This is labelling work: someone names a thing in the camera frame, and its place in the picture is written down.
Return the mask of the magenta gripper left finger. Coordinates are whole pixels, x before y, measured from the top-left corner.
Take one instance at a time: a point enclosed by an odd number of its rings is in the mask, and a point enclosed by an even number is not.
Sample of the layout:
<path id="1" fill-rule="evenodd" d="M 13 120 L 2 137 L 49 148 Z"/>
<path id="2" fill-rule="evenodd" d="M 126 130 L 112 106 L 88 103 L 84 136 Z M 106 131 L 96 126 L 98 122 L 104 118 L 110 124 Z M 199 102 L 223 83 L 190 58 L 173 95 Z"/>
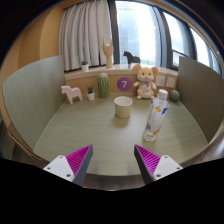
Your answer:
<path id="1" fill-rule="evenodd" d="M 93 145 L 90 144 L 68 156 L 57 156 L 44 170 L 81 186 L 92 155 Z"/>

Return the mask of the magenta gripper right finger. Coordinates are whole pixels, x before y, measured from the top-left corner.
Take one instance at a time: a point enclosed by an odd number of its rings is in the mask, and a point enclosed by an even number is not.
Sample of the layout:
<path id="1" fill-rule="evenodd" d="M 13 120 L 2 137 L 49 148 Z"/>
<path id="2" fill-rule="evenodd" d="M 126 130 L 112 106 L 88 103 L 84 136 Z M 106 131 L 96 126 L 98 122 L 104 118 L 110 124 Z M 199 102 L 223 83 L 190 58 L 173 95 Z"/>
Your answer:
<path id="1" fill-rule="evenodd" d="M 139 145 L 134 145 L 134 156 L 145 184 L 152 183 L 182 169 L 168 155 L 159 156 Z"/>

